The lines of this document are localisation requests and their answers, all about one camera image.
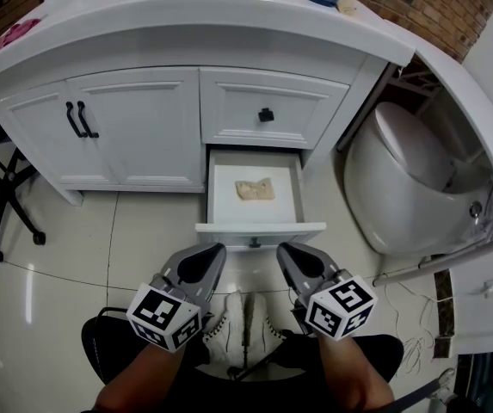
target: white toilet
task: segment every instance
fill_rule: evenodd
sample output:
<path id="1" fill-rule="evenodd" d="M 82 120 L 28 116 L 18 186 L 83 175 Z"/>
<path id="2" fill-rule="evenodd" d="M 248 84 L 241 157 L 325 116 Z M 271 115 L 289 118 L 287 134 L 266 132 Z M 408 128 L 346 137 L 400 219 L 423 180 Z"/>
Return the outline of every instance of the white toilet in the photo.
<path id="1" fill-rule="evenodd" d="M 492 179 L 488 170 L 449 156 L 414 115 L 382 102 L 349 149 L 344 186 L 377 252 L 429 256 L 456 250 L 481 232 Z"/>

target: wall outlet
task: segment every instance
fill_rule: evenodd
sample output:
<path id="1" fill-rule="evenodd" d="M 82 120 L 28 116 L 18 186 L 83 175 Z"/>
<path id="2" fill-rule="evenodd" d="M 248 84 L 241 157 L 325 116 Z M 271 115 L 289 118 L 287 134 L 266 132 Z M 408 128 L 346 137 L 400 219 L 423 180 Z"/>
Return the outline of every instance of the wall outlet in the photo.
<path id="1" fill-rule="evenodd" d="M 489 299 L 493 297 L 493 279 L 492 280 L 487 280 L 484 283 L 484 296 L 486 299 Z"/>

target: toilet flush button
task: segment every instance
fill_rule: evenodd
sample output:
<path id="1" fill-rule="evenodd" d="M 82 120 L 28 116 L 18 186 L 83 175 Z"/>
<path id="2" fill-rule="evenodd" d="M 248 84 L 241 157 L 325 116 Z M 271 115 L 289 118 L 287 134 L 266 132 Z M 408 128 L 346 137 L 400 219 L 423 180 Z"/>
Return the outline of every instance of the toilet flush button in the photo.
<path id="1" fill-rule="evenodd" d="M 476 200 L 470 205 L 470 215 L 474 219 L 477 219 L 479 217 L 479 214 L 481 214 L 481 212 L 483 211 L 483 209 L 484 208 L 482 207 L 481 203 Z"/>

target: marker cube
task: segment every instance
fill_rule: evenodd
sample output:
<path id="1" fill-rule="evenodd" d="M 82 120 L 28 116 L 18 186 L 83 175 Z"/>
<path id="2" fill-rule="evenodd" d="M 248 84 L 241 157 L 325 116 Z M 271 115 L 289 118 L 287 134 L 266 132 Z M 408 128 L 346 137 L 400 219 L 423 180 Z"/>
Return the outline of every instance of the marker cube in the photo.
<path id="1" fill-rule="evenodd" d="M 356 275 L 314 293 L 309 300 L 305 322 L 337 341 L 363 326 L 377 301 L 372 289 Z"/>
<path id="2" fill-rule="evenodd" d="M 141 338 L 174 353 L 200 332 L 200 307 L 141 284 L 127 319 Z"/>

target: toilet lid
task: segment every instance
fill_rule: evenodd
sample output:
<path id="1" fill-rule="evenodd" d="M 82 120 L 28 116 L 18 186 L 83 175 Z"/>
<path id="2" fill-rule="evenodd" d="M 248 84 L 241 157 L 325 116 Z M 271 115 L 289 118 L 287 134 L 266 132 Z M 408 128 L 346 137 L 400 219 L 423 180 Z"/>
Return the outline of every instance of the toilet lid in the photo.
<path id="1" fill-rule="evenodd" d="M 404 108 L 381 102 L 374 109 L 376 128 L 388 151 L 410 176 L 442 191 L 454 166 L 439 140 Z"/>

